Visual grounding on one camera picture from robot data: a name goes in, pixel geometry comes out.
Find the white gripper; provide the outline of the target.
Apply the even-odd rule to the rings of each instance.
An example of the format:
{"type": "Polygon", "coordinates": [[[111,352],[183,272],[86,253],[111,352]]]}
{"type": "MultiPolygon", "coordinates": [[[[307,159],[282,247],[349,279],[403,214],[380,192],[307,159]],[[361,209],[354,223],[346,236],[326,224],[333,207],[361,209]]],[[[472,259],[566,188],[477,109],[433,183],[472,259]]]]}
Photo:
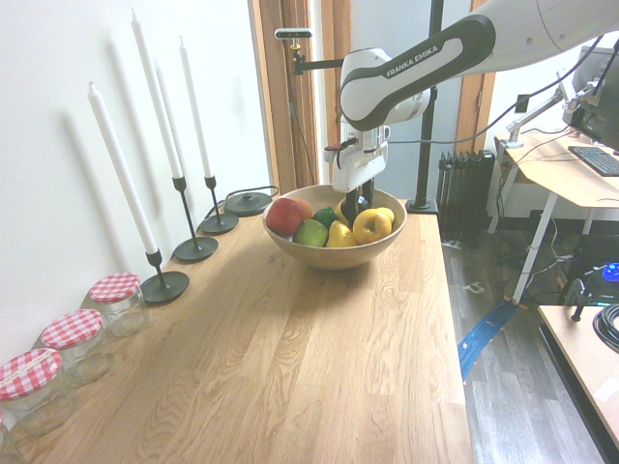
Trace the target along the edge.
{"type": "Polygon", "coordinates": [[[373,178],[387,164],[389,127],[359,131],[348,123],[341,123],[340,129],[341,144],[333,159],[332,187],[335,191],[347,192],[344,216],[349,224],[353,224],[358,215],[359,186],[362,186],[362,195],[368,206],[373,206],[373,178]]]}

